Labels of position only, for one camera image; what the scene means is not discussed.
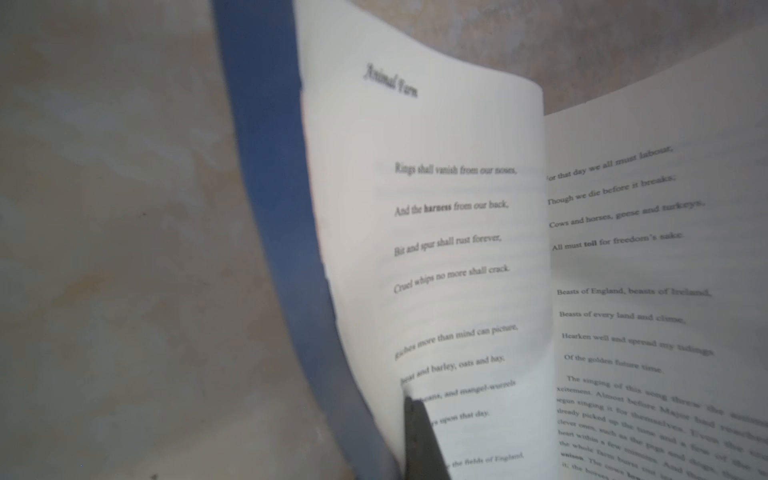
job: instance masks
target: white paper page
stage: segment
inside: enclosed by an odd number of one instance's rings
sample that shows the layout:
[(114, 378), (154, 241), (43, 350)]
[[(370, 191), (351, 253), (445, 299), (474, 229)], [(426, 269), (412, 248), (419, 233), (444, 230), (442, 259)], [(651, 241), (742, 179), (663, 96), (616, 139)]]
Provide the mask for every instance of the white paper page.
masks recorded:
[(766, 46), (545, 120), (562, 478), (768, 478)]
[(554, 478), (541, 89), (310, 4), (295, 5), (319, 240), (377, 425), (402, 465), (407, 393), (455, 480)]

